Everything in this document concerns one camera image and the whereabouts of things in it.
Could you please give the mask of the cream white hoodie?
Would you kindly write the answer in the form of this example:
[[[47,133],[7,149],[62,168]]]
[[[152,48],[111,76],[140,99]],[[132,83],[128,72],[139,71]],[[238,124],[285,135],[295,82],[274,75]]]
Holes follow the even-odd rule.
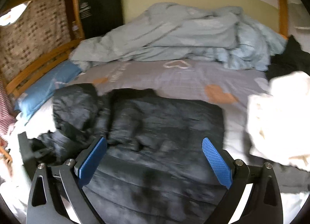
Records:
[[[271,79],[266,94],[248,97],[250,154],[309,171],[309,75]]]

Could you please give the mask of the black puffer jacket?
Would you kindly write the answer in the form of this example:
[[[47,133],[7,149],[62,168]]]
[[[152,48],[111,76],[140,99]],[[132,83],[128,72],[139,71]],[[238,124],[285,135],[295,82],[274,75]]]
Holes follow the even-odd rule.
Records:
[[[219,106],[82,83],[56,90],[53,114],[56,131],[28,141],[38,162],[60,165],[107,140],[84,188],[106,223],[203,223],[226,192],[202,152],[205,138],[223,146]]]

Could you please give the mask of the dark grey garment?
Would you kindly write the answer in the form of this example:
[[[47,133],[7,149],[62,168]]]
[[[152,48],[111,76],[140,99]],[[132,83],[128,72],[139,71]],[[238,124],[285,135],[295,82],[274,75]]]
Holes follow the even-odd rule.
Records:
[[[309,172],[300,170],[293,166],[284,166],[278,163],[273,163],[273,168],[280,192],[288,194],[309,192]]]

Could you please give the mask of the red checkered cloth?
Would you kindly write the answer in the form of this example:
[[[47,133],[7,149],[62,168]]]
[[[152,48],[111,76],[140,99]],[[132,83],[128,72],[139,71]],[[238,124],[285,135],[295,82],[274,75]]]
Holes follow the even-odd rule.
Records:
[[[0,120],[1,120],[1,138],[8,141],[10,134],[14,129],[16,123],[15,117],[12,115],[13,107],[11,101],[4,88],[3,81],[1,80],[0,88]]]

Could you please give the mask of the blue pillow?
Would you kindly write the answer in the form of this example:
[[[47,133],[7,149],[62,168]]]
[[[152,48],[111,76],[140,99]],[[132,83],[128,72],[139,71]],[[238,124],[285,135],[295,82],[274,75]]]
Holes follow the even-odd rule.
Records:
[[[65,60],[23,92],[17,99],[15,110],[21,113],[21,119],[27,123],[35,112],[52,97],[55,90],[64,87],[81,73],[81,69]]]

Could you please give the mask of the black garment pile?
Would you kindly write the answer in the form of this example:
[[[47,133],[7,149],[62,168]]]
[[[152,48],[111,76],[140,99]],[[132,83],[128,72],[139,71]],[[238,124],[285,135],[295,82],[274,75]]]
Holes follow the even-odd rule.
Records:
[[[309,53],[302,51],[300,43],[291,35],[283,53],[271,57],[265,76],[270,81],[295,71],[302,71],[309,75],[310,59]]]

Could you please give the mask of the checkered patterned curtain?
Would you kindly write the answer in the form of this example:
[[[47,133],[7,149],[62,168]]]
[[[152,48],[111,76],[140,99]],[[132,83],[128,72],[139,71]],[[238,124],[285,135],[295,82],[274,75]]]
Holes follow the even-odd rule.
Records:
[[[34,0],[16,22],[1,27],[1,72],[11,82],[42,54],[71,41],[65,0]]]

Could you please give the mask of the light blue rumpled duvet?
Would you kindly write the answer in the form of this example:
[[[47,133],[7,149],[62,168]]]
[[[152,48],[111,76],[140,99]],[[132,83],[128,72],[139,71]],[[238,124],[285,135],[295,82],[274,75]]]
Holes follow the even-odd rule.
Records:
[[[193,59],[232,70],[266,71],[285,39],[237,6],[205,10],[156,3],[104,36],[85,39],[70,54],[81,69],[111,61]]]

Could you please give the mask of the black hanging bag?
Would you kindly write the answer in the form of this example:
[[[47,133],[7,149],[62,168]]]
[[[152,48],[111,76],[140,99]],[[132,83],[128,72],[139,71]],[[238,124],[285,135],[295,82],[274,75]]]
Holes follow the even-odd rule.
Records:
[[[124,24],[121,0],[78,0],[78,3],[86,39],[104,36]]]

